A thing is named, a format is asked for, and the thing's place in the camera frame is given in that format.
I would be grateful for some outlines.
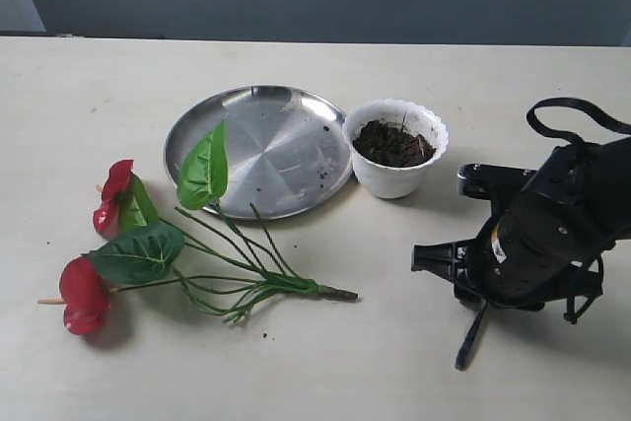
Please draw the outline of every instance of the table surface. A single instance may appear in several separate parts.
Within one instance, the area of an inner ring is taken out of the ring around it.
[[[280,298],[231,327],[164,287],[117,296],[101,332],[71,335],[62,307],[35,301],[58,296],[66,262],[103,243],[95,184],[133,158],[175,220],[170,128],[199,101],[255,84],[309,90],[345,111],[407,99],[450,131],[414,194],[382,201],[352,178],[326,204],[271,224],[297,270],[361,302]],[[606,255],[604,296],[578,325],[563,303],[493,312],[463,373],[454,359],[473,314],[450,285],[410,271],[413,245],[473,237],[488,216],[487,203],[456,194],[460,164],[538,168],[560,143],[526,124],[555,96],[631,121],[631,48],[0,38],[0,418],[628,420],[628,244]],[[543,116],[615,137],[577,112]]]

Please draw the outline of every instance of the metal plate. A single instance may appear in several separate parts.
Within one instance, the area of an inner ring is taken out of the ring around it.
[[[252,86],[207,99],[177,121],[165,147],[173,183],[188,152],[224,117],[230,176],[221,203],[232,218],[254,219],[250,202],[263,219],[299,214],[330,198],[352,173],[341,110],[306,91]]]

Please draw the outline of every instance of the red anthurium flower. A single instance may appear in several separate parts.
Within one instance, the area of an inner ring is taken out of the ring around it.
[[[106,238],[117,234],[120,201],[131,180],[133,165],[133,160],[121,160],[109,169],[109,177],[101,192],[101,207],[93,216],[95,230]]]
[[[59,278],[59,291],[66,303],[63,322],[70,332],[86,334],[105,323],[110,307],[108,291],[86,256],[66,265]]]

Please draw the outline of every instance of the green leaf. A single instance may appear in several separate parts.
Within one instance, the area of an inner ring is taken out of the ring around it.
[[[120,231],[130,231],[159,221],[160,215],[147,193],[145,184],[137,175],[132,174],[118,214]]]
[[[142,285],[167,276],[183,247],[181,230],[160,221],[120,234],[87,257],[105,280]]]
[[[227,188],[228,156],[224,119],[186,156],[179,174],[177,199],[186,209],[198,210],[223,196]]]

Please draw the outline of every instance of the soil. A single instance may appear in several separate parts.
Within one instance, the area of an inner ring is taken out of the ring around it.
[[[416,167],[436,153],[423,135],[412,136],[403,126],[394,127],[377,120],[362,128],[353,146],[371,162],[393,168]]]

